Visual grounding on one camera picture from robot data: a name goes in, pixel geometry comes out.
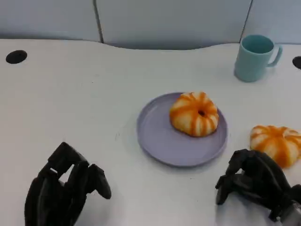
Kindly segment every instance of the black hole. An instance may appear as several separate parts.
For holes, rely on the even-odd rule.
[[[205,116],[205,112],[203,112],[203,111],[198,111],[198,113],[199,113],[201,116]]]
[[[301,56],[296,56],[296,57],[293,59],[293,65],[294,65],[296,68],[301,69]]]
[[[27,53],[24,50],[16,50],[6,56],[6,62],[15,65],[27,58]]]

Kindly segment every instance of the wall seam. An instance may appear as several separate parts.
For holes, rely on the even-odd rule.
[[[95,19],[96,19],[98,34],[99,34],[99,41],[101,43],[103,43],[103,32],[102,32],[102,26],[100,24],[100,18],[99,18],[99,13],[98,13],[98,8],[97,8],[97,2],[96,2],[96,0],[92,0],[92,1],[93,1],[93,7],[94,7],[94,13],[95,13]]]
[[[246,20],[245,20],[245,24],[244,24],[243,30],[241,32],[241,35],[240,35],[239,43],[241,42],[241,39],[243,38],[243,35],[244,35],[244,32],[245,32],[245,28],[246,28],[246,23],[248,21],[249,15],[250,15],[250,11],[251,11],[252,5],[253,5],[253,0],[251,0],[250,7],[249,7],[248,13],[246,15]]]

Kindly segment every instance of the white table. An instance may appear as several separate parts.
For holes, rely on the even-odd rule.
[[[6,55],[23,49],[20,64]],[[187,51],[129,50],[87,41],[0,40],[0,219],[24,225],[24,201],[47,158],[66,141],[105,170],[107,201],[88,197],[77,226],[269,225],[268,211],[231,195],[215,205],[215,183],[233,151],[248,148],[257,124],[301,129],[301,46],[261,81],[233,76],[238,44]],[[135,122],[148,101],[175,91],[205,91],[229,125],[225,152],[202,167],[174,169],[145,155]],[[301,161],[285,171],[301,183]]]

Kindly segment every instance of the mug handle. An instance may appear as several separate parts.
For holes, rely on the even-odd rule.
[[[278,53],[277,53],[277,56],[276,56],[275,60],[272,63],[268,64],[267,67],[276,66],[278,61],[280,60],[281,55],[282,55],[282,46],[279,46],[279,50],[278,50]]]

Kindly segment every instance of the white wall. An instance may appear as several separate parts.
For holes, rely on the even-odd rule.
[[[198,48],[239,42],[251,0],[97,0],[104,42]]]
[[[99,41],[92,0],[1,0],[0,37]]]
[[[244,36],[248,34],[301,44],[301,0],[253,0]]]

